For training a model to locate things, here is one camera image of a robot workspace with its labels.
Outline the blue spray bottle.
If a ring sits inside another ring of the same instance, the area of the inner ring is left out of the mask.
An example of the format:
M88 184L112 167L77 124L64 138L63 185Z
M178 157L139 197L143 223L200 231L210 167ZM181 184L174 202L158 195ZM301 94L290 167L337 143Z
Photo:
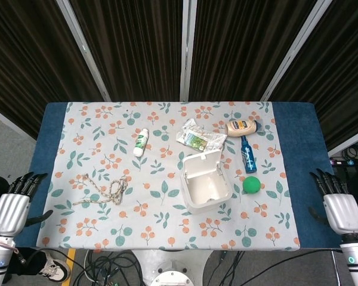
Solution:
M255 157L253 155L252 148L246 138L246 136L241 137L241 154L242 160L247 174L255 173L257 171Z

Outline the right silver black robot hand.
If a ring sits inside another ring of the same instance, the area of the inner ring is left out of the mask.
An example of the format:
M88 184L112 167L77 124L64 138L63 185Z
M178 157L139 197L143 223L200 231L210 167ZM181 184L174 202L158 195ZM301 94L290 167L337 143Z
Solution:
M338 177L321 169L310 172L322 198L326 220L338 235L358 234L358 204Z

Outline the aluminium frame post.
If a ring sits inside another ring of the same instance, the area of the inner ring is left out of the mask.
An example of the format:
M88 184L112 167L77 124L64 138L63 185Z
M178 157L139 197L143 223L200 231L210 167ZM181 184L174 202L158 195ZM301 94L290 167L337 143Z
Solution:
M322 19L331 3L332 0L316 0L316 3L314 4L307 18L303 22L303 25L301 26L283 60L277 68L274 76L272 77L270 83L268 84L266 90L260 98L260 101L268 101L270 99L272 93L284 77L285 73L290 68L291 64L294 62L296 56L301 51L301 48L307 42L311 33L316 28L317 24Z
M183 0L180 75L181 102L189 101L193 47L195 41L196 14L197 0Z
M77 16L71 6L69 0L55 0L57 6L59 7L63 18L65 19L69 30L80 50L82 57L91 73L91 76L97 85L98 90L102 96L102 99L107 102L111 102L111 97L108 93L106 85L103 81L101 73L96 65L95 59L92 55L86 37L82 31L81 25L77 19Z

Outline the green foam ball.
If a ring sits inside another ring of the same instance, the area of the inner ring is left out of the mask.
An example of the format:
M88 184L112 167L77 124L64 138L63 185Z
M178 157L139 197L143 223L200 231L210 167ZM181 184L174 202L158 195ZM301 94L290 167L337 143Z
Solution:
M255 176L248 176L242 183L243 191L246 194L255 194L261 189L261 182Z

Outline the white lidded trash bin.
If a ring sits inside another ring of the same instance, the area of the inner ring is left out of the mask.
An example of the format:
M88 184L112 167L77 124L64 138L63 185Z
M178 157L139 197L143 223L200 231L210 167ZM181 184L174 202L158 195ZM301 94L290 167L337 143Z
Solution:
M183 159L181 185L184 203L192 214L208 212L232 197L232 187L221 165L220 149Z

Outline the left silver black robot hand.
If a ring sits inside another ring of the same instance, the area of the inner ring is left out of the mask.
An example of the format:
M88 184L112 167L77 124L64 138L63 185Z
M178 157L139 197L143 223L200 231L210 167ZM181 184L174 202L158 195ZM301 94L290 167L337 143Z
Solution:
M46 178L45 173L29 172L18 177L0 196L0 237L16 237L23 228L47 220L53 213L28 217L32 200L39 184Z

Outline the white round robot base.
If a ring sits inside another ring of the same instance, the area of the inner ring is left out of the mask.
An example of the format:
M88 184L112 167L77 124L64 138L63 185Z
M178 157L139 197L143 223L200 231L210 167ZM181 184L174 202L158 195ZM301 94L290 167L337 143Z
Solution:
M211 250L134 250L147 286L203 286Z

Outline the beige mayonnaise squeeze bottle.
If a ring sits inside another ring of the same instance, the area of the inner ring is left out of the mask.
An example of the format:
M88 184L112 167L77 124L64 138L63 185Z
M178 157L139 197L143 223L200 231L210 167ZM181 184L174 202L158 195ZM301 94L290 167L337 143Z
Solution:
M247 136L260 129L261 122L257 120L232 120L226 123L227 135L231 137Z

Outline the white black sneaker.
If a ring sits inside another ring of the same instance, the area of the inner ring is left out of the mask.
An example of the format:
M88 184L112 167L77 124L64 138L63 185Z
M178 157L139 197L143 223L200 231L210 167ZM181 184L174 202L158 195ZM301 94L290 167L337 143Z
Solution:
M71 275L71 270L67 263L53 258L47 252L44 252L44 254L46 262L38 274L51 282L63 283L67 281Z

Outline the floral leaf berry tablecloth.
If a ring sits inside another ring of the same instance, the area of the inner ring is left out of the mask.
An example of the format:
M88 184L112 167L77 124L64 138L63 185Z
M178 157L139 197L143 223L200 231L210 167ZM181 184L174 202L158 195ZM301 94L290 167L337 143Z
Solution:
M54 159L40 247L88 249L297 250L300 247L284 152L270 102L68 102ZM227 138L221 165L231 199L190 213L181 185L183 159L197 150L176 140L188 119L225 134L226 123L251 119L248 136L261 189L246 194L239 138ZM141 157L133 153L149 130Z

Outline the blue table cover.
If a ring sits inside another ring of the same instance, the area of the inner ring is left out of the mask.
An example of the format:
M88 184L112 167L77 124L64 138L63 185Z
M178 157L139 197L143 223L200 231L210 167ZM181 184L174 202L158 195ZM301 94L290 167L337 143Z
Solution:
M66 102L52 102L45 107L29 169L34 173L46 173L47 177L41 182L30 207L31 217L44 211L67 105ZM272 106L285 153L285 171L301 248L337 248L340 236L329 225L313 218L307 209L314 207L320 213L325 212L311 172L316 169L332 172L314 105L273 102Z

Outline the white bottle with green label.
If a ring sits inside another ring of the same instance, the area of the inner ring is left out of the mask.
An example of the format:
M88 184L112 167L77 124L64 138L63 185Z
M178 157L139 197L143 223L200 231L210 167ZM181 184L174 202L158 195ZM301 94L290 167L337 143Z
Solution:
M146 144L149 138L149 130L143 128L137 136L133 153L136 157L141 157L146 148Z

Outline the clear crumpled plastic wrapper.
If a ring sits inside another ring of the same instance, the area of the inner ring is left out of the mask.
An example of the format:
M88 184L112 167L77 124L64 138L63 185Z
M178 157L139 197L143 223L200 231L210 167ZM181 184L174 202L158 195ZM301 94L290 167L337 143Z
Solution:
M199 126L196 122L195 119L188 119L185 124L183 124L183 130L186 133L188 130L194 131L194 132L198 132L198 133L202 133L205 131L204 127Z

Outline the dark brown pleated curtain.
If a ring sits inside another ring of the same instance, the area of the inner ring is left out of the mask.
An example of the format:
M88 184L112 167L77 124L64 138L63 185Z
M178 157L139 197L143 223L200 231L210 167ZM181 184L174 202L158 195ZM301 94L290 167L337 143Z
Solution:
M358 133L358 0L332 0L270 99L312 103L329 150Z
M51 102L102 101L55 0L0 0L0 113L38 136Z
M317 0L198 0L190 101L259 101Z
M180 99L183 0L69 0L112 101Z

